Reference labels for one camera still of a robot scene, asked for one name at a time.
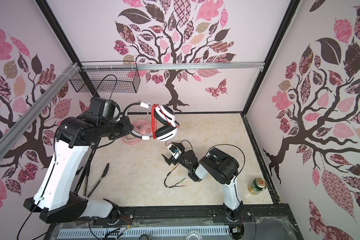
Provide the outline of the white black headphones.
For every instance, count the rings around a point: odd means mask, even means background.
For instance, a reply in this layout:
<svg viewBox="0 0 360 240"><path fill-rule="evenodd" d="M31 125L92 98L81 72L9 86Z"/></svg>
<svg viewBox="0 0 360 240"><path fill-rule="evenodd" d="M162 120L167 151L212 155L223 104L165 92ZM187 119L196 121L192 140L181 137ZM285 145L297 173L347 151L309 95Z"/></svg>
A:
<svg viewBox="0 0 360 240"><path fill-rule="evenodd" d="M175 119L175 113L168 106L139 101L128 105L123 111L123 115L127 117L129 109L133 106L140 106L151 111L152 134L140 135L132 130L132 136L144 141L155 139L161 142L166 142L176 137L180 124Z"/></svg>

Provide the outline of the pink headphones with cable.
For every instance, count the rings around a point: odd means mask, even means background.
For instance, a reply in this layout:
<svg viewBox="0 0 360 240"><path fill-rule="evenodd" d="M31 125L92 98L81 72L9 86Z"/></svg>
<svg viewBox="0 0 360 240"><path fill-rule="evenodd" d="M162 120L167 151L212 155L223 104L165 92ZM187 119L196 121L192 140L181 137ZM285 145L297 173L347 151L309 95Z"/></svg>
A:
<svg viewBox="0 0 360 240"><path fill-rule="evenodd" d="M137 119L133 123L134 131L140 135L150 135L152 134L151 122L144 119ZM138 137L128 137L125 136L121 138L122 142L129 146L134 146L143 141Z"/></svg>

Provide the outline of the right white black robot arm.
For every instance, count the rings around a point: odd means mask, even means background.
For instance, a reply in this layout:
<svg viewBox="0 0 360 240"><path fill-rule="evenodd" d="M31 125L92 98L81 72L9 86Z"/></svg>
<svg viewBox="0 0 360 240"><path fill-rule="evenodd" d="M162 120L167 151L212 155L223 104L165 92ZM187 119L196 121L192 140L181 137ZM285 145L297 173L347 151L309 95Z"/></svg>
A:
<svg viewBox="0 0 360 240"><path fill-rule="evenodd" d="M228 220L236 222L241 219L244 209L237 187L240 164L234 157L220 150L219 146L211 147L199 160L195 152L186 151L182 143L171 143L167 146L171 157L164 157L164 160L168 165L183 166L194 182L200 182L208 175L212 176L223 187L223 207Z"/></svg>

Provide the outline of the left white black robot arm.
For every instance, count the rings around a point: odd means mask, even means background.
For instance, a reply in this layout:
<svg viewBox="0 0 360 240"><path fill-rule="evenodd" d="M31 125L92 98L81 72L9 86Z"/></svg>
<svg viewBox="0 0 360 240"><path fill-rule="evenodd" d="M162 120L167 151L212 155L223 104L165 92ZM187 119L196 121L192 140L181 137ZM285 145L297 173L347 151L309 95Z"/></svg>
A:
<svg viewBox="0 0 360 240"><path fill-rule="evenodd" d="M102 138L117 140L131 133L134 126L113 100L93 97L88 111L64 119L54 137L54 154L46 176L34 197L24 201L30 212L40 214L45 223L69 223L93 217L113 225L119 220L118 205L110 200L90 200L72 191L77 172L90 150Z"/></svg>

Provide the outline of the green drink can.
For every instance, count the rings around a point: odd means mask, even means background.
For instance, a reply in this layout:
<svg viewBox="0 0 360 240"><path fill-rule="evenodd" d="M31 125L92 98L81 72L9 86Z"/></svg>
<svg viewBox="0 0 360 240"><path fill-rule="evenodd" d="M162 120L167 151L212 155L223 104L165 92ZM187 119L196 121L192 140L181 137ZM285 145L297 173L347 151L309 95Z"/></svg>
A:
<svg viewBox="0 0 360 240"><path fill-rule="evenodd" d="M258 195L267 188L267 182L263 178L255 178L248 185L248 190L252 195Z"/></svg>

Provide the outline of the back aluminium rail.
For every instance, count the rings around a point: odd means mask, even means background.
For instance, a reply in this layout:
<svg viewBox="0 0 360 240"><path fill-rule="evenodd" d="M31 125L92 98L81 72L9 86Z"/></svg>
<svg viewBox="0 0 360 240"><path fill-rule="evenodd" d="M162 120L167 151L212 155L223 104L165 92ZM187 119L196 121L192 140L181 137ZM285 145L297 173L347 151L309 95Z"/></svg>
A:
<svg viewBox="0 0 360 240"><path fill-rule="evenodd" d="M83 71L99 70L135 70L135 71L160 71L160 70L200 70L200 69L263 69L264 62L230 62L230 63L197 63L197 64L130 64L122 62L113 65L101 65L94 62L91 65L82 64Z"/></svg>

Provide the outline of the aluminium rail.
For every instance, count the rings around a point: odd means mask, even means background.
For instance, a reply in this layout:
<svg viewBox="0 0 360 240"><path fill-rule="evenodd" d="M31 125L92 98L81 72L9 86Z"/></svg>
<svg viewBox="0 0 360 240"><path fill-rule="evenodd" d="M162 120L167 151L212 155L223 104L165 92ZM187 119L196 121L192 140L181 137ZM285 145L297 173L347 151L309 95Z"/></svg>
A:
<svg viewBox="0 0 360 240"><path fill-rule="evenodd" d="M94 62L91 65L82 64L83 71L99 70L135 70L135 71L160 71L160 70L200 70L200 69L263 69L264 62L230 62L230 63L197 63L197 64L130 64L122 62L113 65L101 65Z"/></svg>
<svg viewBox="0 0 360 240"><path fill-rule="evenodd" d="M77 63L71 63L50 85L44 94L22 115L22 117L0 139L0 161L6 153L15 145L18 139L26 132L32 122L40 115L42 110L53 99L62 87L76 74L80 67Z"/></svg>

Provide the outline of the left aluminium rail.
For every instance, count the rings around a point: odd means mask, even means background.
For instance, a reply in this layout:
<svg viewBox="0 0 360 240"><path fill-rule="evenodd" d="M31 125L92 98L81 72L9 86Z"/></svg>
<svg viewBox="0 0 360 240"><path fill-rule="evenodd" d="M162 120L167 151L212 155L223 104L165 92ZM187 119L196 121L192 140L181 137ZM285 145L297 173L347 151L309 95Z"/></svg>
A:
<svg viewBox="0 0 360 240"><path fill-rule="evenodd" d="M53 99L62 87L76 74L80 67L77 63L71 63L50 85L44 94L22 115L22 117L0 139L0 161L6 153L15 145L18 139L26 132L32 122L40 115L42 110Z"/></svg>

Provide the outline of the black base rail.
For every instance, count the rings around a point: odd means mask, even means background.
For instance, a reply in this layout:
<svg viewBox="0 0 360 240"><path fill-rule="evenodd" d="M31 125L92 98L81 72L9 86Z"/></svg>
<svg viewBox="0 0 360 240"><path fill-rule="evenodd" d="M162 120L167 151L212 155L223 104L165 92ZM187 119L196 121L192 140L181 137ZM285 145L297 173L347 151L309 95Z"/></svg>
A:
<svg viewBox="0 0 360 240"><path fill-rule="evenodd" d="M287 204L245 205L242 217L229 221L222 205L121 207L117 223L104 219L84 218L71 223L52 224L45 240L53 240L60 229L135 227L228 226L231 240L301 240L294 215Z"/></svg>

